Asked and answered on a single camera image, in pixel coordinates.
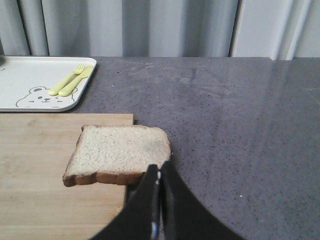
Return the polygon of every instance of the bread crust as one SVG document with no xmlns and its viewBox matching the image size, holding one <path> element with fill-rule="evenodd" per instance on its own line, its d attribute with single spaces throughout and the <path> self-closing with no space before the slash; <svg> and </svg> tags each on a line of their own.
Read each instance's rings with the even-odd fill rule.
<svg viewBox="0 0 320 240">
<path fill-rule="evenodd" d="M 68 168 L 69 165 L 72 163 L 75 154 L 77 152 L 77 147 L 79 146 L 79 144 L 82 142 L 83 140 L 83 131 L 84 129 L 87 127 L 88 125 L 83 125 L 81 127 L 81 134 L 76 142 L 76 147 L 74 152 L 72 153 L 69 162 L 67 164 L 67 167 L 65 169 L 65 172 L 63 174 L 62 180 L 63 180 L 63 184 L 66 187 L 72 187 L 74 185 L 89 185 L 89 184 L 94 184 L 94 183 L 103 183 L 103 184 L 116 184 L 116 185 L 129 185 L 129 184 L 137 184 L 141 181 L 141 179 L 143 178 L 145 172 L 124 172 L 124 173 L 110 173 L 110 172 L 103 172 L 103 171 L 97 171 L 97 172 L 93 172 L 90 174 L 73 174 L 70 175 L 68 173 Z M 100 126 L 100 125 L 91 125 L 91 126 L 95 126 L 96 128 L 104 128 L 105 126 Z M 128 126 L 108 126 L 108 127 L 117 127 L 117 128 L 121 128 L 121 127 L 128 127 Z M 143 126 L 143 125 L 132 125 L 130 127 L 134 127 L 134 128 L 148 128 L 147 126 Z M 155 129 L 159 129 L 160 131 L 164 132 L 161 128 L 155 127 Z M 168 140 L 168 138 L 166 138 L 166 144 L 168 145 L 169 149 L 171 149 L 170 147 L 170 142 Z M 166 161 L 168 161 L 170 159 L 171 153 L 168 153 L 168 156 L 166 158 Z"/>
<path fill-rule="evenodd" d="M 66 187 L 72 187 L 74 185 L 88 185 L 97 182 L 102 184 L 129 185 L 139 183 L 144 174 L 144 172 L 129 174 L 94 172 L 87 175 L 63 175 L 62 180 Z"/>
</svg>

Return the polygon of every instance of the wooden cutting board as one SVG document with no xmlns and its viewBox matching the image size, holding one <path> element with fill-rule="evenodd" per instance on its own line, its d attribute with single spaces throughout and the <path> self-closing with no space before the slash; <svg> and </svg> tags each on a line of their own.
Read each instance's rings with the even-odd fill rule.
<svg viewBox="0 0 320 240">
<path fill-rule="evenodd" d="M 133 114 L 0 114 L 0 239 L 86 240 L 121 210 L 125 187 L 65 187 L 81 126 L 132 125 Z"/>
</svg>

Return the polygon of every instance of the curtain fold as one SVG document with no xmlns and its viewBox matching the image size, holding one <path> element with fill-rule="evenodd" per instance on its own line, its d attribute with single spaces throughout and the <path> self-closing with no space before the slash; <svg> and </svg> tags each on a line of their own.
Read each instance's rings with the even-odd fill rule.
<svg viewBox="0 0 320 240">
<path fill-rule="evenodd" d="M 6 55 L 29 55 L 29 46 L 16 0 L 0 0 L 0 42 Z"/>
<path fill-rule="evenodd" d="M 24 33 L 31 55 L 48 55 L 41 0 L 19 1 Z"/>
</svg>

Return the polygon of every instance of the white tray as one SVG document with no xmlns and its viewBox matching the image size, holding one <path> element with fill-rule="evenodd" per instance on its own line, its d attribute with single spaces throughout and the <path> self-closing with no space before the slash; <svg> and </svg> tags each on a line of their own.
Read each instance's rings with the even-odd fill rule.
<svg viewBox="0 0 320 240">
<path fill-rule="evenodd" d="M 48 91 L 78 64 L 92 65 L 88 57 L 0 56 L 0 112 L 62 112 L 79 101 L 92 75 L 84 78 L 69 96 Z"/>
</svg>

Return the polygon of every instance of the yellow knife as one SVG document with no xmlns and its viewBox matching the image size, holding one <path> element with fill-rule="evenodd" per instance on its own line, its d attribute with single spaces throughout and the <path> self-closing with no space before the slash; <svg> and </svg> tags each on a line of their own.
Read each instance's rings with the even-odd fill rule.
<svg viewBox="0 0 320 240">
<path fill-rule="evenodd" d="M 77 76 L 67 86 L 65 86 L 59 91 L 59 95 L 62 97 L 66 97 L 70 93 L 72 93 L 72 91 L 75 89 L 75 87 L 80 83 L 82 79 L 85 79 L 90 76 L 93 68 L 94 67 L 91 65 L 87 66 L 79 76 Z"/>
</svg>

